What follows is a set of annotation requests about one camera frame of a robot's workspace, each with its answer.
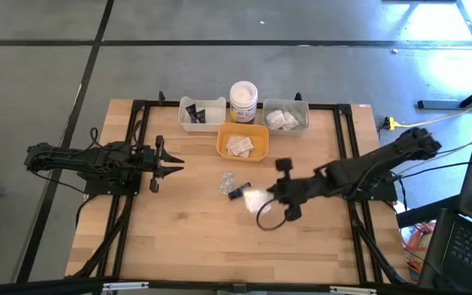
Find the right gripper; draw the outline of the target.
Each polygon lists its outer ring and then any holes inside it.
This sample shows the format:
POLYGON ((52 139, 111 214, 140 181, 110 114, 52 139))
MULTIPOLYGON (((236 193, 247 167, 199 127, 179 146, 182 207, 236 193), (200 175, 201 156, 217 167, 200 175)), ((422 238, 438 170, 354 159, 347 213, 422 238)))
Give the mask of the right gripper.
POLYGON ((314 197, 324 196, 327 193, 327 180, 316 172, 308 178, 292 179, 290 171, 293 163, 290 158, 280 158, 275 161, 275 168, 283 172, 284 176, 276 180, 276 184, 266 191, 274 194, 273 199, 287 208, 284 211, 286 221, 295 221, 302 217, 301 205, 314 197))

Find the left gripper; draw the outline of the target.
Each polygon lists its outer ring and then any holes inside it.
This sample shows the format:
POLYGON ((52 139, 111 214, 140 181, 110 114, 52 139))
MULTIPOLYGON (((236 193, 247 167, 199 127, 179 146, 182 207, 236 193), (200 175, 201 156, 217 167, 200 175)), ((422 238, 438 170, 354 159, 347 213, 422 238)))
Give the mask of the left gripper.
POLYGON ((138 169, 143 172, 150 172, 152 178, 149 188, 152 193, 159 192, 160 179, 164 179, 167 175, 175 173, 183 169, 182 166, 165 167, 161 165, 161 161, 170 163, 184 163, 183 160, 171 156, 164 148, 164 139, 162 135, 156 136, 155 147, 144 145, 137 148, 138 169))

